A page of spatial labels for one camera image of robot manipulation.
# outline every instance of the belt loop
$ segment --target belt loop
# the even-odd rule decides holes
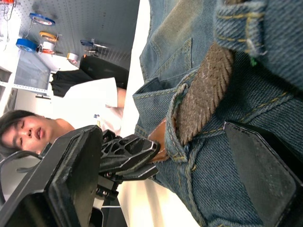
[[[264,1],[250,1],[226,5],[219,0],[215,12],[214,39],[222,47],[248,53],[252,57],[264,55]]]

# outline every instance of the black hair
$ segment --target black hair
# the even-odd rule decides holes
[[[3,143],[2,136],[6,132],[6,130],[14,123],[20,121],[21,118],[35,115],[36,114],[25,110],[13,110],[5,113],[2,117],[0,117],[0,155],[2,156],[1,159],[6,158],[11,154],[19,151],[18,148],[9,148]]]

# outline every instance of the pegboard wall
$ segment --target pegboard wall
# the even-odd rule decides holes
[[[20,36],[26,36],[31,25],[30,13],[38,13],[56,22],[55,26],[34,24],[27,39],[40,44],[45,41],[39,33],[60,34],[57,55],[68,53],[89,55],[91,48],[80,40],[95,39],[101,47],[99,57],[129,69],[131,50],[139,8],[139,0],[17,0],[13,14],[21,18]]]

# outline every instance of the blue denim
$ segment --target blue denim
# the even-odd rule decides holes
[[[303,159],[303,102],[297,95],[303,88],[302,1],[150,5],[150,33],[140,57],[145,84],[133,97],[140,114],[137,135],[147,137],[167,118],[170,159],[156,164],[154,181],[176,193],[201,226],[262,226],[240,182],[223,123],[271,131]],[[213,41],[236,52],[230,85],[208,124],[181,146],[172,117]]]

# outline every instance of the white tape roll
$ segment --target white tape roll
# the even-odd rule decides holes
[[[78,61],[78,56],[74,53],[68,53],[67,54],[67,59],[73,60],[73,61]]]
[[[55,48],[55,44],[47,42],[47,41],[43,42],[43,49],[53,51],[54,48]]]
[[[68,53],[67,54],[67,60],[71,63],[71,64],[77,64],[78,62],[78,56],[74,53]]]

